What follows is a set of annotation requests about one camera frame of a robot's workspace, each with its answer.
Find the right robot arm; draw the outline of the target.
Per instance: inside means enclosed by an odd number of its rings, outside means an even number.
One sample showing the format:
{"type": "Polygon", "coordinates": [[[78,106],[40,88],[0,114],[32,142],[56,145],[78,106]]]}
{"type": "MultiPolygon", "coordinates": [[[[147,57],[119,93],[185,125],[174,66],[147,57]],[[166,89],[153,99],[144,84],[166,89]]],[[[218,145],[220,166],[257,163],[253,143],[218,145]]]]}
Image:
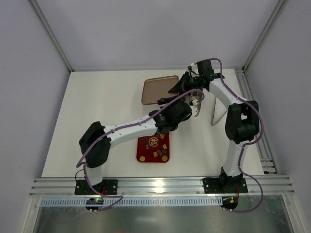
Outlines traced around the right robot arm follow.
{"type": "Polygon", "coordinates": [[[247,193],[242,164],[248,146],[257,143],[263,134],[263,120],[259,114],[259,105],[255,100],[247,100],[236,94],[225,82],[222,72],[216,73],[211,59],[195,63],[183,74],[178,83],[169,92],[179,95],[194,89],[206,89],[212,93],[227,109],[225,134],[229,147],[224,165],[218,178],[203,179],[206,194],[247,193]]]}

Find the metal serving tongs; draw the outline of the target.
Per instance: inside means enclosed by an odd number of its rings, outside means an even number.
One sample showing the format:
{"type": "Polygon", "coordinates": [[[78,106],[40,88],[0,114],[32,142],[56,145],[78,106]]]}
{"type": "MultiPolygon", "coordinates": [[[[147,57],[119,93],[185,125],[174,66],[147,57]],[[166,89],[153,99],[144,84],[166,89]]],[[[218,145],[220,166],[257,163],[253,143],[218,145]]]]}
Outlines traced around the metal serving tongs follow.
{"type": "Polygon", "coordinates": [[[215,119],[215,112],[216,112],[216,104],[217,104],[217,97],[214,96],[213,98],[213,104],[212,104],[212,113],[211,113],[211,119],[210,119],[210,124],[212,127],[216,126],[219,121],[226,115],[227,110],[222,113],[222,115],[218,118],[215,119]]]}

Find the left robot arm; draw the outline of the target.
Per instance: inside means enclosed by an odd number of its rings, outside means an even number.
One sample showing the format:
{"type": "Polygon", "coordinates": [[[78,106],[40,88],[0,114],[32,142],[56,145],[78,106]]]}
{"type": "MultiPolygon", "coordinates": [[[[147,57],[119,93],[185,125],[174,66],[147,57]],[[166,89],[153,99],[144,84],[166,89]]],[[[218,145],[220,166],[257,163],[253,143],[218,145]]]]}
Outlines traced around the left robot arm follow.
{"type": "Polygon", "coordinates": [[[148,115],[127,124],[103,126],[92,123],[79,140],[82,158],[77,167],[84,166],[86,178],[76,181],[76,195],[115,195],[109,188],[104,190],[101,166],[107,161],[109,151],[115,146],[146,136],[166,134],[177,129],[180,122],[192,115],[190,105],[184,101],[171,101],[148,115]]]}

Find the beige tin box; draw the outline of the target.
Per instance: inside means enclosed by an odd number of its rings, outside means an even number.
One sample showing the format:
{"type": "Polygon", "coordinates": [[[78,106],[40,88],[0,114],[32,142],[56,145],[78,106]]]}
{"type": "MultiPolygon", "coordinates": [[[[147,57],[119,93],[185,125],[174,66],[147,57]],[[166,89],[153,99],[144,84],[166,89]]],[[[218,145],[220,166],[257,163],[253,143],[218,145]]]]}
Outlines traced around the beige tin box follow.
{"type": "Polygon", "coordinates": [[[203,95],[199,92],[192,92],[187,95],[186,102],[191,108],[192,117],[199,116],[201,110],[201,102],[202,102],[203,95]]]}

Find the beige tin lid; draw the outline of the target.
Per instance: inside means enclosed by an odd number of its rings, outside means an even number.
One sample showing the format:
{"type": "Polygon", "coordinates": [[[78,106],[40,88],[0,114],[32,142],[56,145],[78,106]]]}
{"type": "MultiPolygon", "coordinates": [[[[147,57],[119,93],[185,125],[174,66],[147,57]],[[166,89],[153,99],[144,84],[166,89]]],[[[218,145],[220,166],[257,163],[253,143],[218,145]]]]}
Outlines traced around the beige tin lid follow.
{"type": "Polygon", "coordinates": [[[176,75],[145,80],[141,97],[142,105],[157,104],[157,101],[161,98],[170,98],[177,95],[177,93],[169,93],[168,91],[178,81],[179,77],[176,75]]]}

